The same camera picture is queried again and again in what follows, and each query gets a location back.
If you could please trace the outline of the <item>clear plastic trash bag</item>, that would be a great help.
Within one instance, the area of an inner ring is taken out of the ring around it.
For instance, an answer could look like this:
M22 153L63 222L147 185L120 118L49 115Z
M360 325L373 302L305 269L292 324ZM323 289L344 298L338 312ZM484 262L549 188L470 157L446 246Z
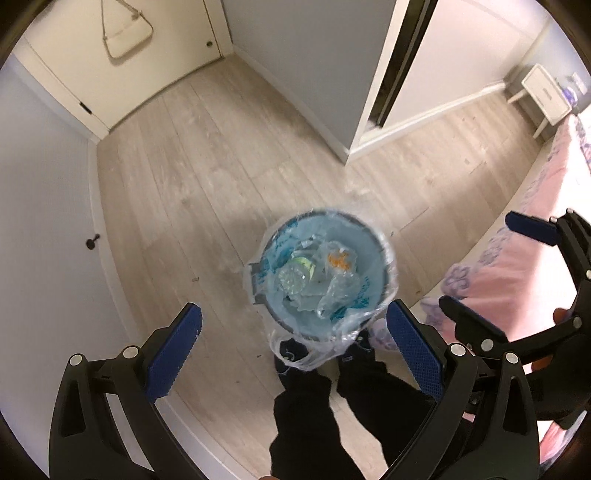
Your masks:
M294 305L298 311L334 320L352 305L362 287L356 251L335 240L322 240L294 253L300 256L315 262L315 273L308 287L295 296Z

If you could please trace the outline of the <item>clear plastic bottle green cap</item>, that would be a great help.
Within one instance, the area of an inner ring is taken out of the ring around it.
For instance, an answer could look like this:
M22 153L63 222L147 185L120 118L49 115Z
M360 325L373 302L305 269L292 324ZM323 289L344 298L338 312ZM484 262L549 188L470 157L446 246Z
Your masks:
M280 288L288 296L301 294L315 273L315 262L307 257L294 257L276 272Z

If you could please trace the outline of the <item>pink bed mattress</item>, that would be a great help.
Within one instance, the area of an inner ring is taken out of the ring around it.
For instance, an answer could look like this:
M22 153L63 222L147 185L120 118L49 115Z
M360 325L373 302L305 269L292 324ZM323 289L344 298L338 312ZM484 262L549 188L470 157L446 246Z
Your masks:
M572 209L590 217L590 113L570 116L559 127L550 150L534 164L515 203L517 211L542 219ZM515 341L554 325L556 308L572 305L576 288L556 247L501 226L468 257L453 264L414 312L448 342L454 323L439 299L460 300Z

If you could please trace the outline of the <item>white nightstand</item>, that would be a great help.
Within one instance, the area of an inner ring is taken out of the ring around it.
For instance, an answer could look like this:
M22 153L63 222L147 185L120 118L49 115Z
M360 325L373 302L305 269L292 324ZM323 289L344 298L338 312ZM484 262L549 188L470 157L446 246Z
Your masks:
M537 139L548 126L555 126L572 111L571 102L557 81L541 64L535 64L521 81L521 90L507 100L513 104L522 98L531 97L543 114L543 119L533 138Z

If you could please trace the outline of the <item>black door stopper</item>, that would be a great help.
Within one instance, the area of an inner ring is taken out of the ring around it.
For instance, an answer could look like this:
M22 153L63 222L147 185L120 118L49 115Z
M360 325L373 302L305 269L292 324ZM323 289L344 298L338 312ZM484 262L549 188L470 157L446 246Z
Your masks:
M96 248L96 243L100 239L100 235L96 233L92 238L86 240L85 245L88 250L94 250Z

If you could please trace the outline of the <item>white wardrobe sliding door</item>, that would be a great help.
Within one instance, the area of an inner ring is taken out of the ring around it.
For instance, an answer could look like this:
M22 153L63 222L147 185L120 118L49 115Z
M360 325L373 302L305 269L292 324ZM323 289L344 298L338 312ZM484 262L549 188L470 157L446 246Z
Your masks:
M360 129L349 159L503 90L549 19L536 1L439 1L385 124Z

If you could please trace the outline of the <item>cream handbag on door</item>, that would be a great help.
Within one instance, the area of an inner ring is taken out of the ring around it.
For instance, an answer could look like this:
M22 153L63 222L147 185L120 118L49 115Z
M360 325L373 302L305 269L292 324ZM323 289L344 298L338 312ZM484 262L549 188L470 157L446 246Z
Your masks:
M101 35L103 45L112 60L120 60L147 43L153 36L153 26L143 13L126 1L117 1L128 18L113 33L107 32L105 2L100 2Z

